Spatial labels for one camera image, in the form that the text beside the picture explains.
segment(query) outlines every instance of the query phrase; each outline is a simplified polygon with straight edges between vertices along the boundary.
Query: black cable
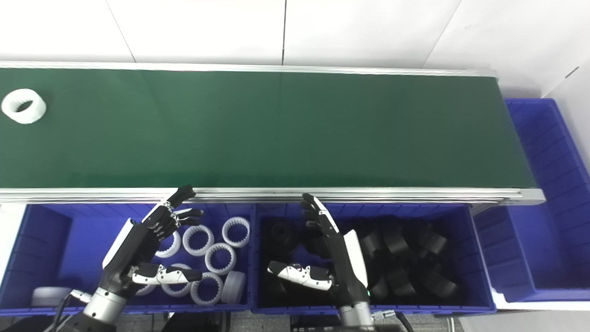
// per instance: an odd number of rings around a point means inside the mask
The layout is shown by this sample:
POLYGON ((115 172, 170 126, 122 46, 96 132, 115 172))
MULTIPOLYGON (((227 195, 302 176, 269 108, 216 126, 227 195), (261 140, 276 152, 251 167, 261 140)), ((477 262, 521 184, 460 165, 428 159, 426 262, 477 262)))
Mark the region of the black cable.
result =
POLYGON ((61 299, 60 304, 55 309, 55 316, 53 317, 53 323, 51 326, 51 332, 57 331, 57 326, 60 324, 61 314, 64 312, 65 307, 70 302, 70 294, 66 295, 61 299))
POLYGON ((406 328, 406 330, 408 330, 408 332, 414 332, 412 325, 410 325, 408 319, 405 318, 405 315, 403 313, 396 311, 395 316, 399 319, 400 322, 402 322, 402 325, 404 325, 404 327, 406 328))

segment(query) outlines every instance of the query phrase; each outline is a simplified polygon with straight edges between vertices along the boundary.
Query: floor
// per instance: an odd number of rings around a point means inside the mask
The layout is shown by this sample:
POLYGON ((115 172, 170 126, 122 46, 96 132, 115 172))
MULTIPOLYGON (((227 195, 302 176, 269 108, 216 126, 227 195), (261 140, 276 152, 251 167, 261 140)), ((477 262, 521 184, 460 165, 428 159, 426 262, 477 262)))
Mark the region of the floor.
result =
MULTIPOLYGON (((446 318, 432 315, 408 315, 408 321, 416 332, 444 332, 448 330, 446 318)), ((0 331, 16 322, 13 317, 0 317, 0 331)), ((398 324, 395 317, 376 321, 377 324, 398 324)), ((123 315, 117 323, 117 332, 157 332, 165 324, 163 315, 123 315)), ((455 320, 455 330, 463 332, 459 320, 455 320)), ((290 331, 290 320, 283 315, 259 315, 249 311, 233 313, 230 332, 290 331)))

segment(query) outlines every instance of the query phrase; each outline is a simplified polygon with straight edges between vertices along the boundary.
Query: white wall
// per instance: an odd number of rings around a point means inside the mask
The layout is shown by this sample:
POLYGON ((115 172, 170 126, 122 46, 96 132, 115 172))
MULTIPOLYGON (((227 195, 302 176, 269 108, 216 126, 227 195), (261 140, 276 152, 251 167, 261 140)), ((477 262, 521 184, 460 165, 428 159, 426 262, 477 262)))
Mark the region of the white wall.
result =
POLYGON ((590 58, 546 97, 554 98, 590 170, 590 58))
POLYGON ((589 12, 586 0, 0 0, 0 60, 484 67, 506 96, 539 97, 590 57, 589 12))

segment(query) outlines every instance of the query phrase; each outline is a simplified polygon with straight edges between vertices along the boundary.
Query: blue plastic bin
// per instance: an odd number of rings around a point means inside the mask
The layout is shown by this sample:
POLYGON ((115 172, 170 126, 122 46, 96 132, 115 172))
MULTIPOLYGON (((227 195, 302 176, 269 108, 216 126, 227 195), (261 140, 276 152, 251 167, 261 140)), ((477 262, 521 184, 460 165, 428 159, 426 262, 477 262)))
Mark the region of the blue plastic bin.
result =
POLYGON ((547 202, 476 216, 492 286, 514 301, 590 300, 588 173, 552 99, 506 104, 547 202))
MULTIPOLYGON (((215 235, 216 242, 223 242, 223 223, 234 216, 254 221, 252 204, 199 204, 184 205, 205 211, 202 224, 215 235)), ((128 217, 141 221, 150 211, 148 204, 55 204, 31 205, 27 207, 12 251, 4 281, 0 287, 0 315, 52 315, 54 308, 31 308, 33 289, 43 286, 61 286, 81 289, 93 293, 102 268, 102 260, 128 217)), ((172 239, 162 244, 170 244, 172 239)), ((124 311, 130 314, 200 312, 200 311, 242 311, 249 310, 253 299, 253 283, 250 255, 252 241, 236 249, 235 271, 247 274, 248 287, 239 304, 210 306, 196 305, 191 296, 173 298, 156 287, 149 295, 134 297, 124 311)), ((170 258, 154 258, 165 266, 185 263, 191 268, 207 272, 204 257, 191 256, 183 247, 170 258)), ((77 300, 72 305, 81 305, 77 300)), ((82 307, 68 307, 66 314, 81 311, 82 307)))
MULTIPOLYGON (((445 235, 450 236, 453 244, 450 249, 451 269, 460 279, 465 293, 460 305, 433 305, 424 303, 420 305, 373 305, 375 310, 396 310, 407 314, 475 314, 495 312, 496 306, 491 298, 489 282, 486 276, 483 259, 478 245, 478 240, 469 215, 468 209, 460 204, 327 204, 336 223, 346 224, 355 217, 379 217, 397 216, 404 219, 420 218, 429 220, 437 229, 444 230, 445 235)), ((301 207, 298 204, 259 204, 256 209, 256 228, 253 230, 260 237, 261 223, 271 222, 272 217, 286 217, 297 222, 303 227, 301 207)), ((260 241, 254 244, 253 250, 260 257, 260 241)), ((320 265, 321 259, 311 255, 302 245, 291 256, 294 261, 306 265, 320 265)), ((263 282, 262 274, 266 274, 265 266, 260 266, 259 261, 253 261, 254 276, 259 283, 253 284, 254 307, 252 311, 260 314, 336 314, 337 310, 332 306, 312 307, 264 307, 265 301, 258 291, 263 282)))

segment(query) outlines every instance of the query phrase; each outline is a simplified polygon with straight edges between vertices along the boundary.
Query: robotic hand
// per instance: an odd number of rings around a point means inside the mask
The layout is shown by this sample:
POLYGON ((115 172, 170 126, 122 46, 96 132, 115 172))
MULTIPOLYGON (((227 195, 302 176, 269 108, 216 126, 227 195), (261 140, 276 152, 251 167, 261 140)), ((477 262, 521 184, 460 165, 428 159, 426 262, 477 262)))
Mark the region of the robotic hand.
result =
POLYGON ((160 241, 182 225, 196 226, 203 211, 174 211, 195 192, 186 185, 163 199, 142 220, 129 219, 103 261, 103 274, 96 292, 82 313, 71 317, 61 331, 106 332, 115 330, 115 321, 127 301, 144 284, 183 284, 201 280, 198 270, 166 268, 152 264, 160 241))
POLYGON ((331 275, 327 269, 315 266, 302 268, 276 261, 270 262, 268 272, 305 287, 329 291, 336 300, 343 326, 373 326, 365 261, 356 232, 351 230, 342 235, 330 212, 313 195, 303 194, 301 206, 308 220, 306 227, 323 233, 334 273, 331 275))

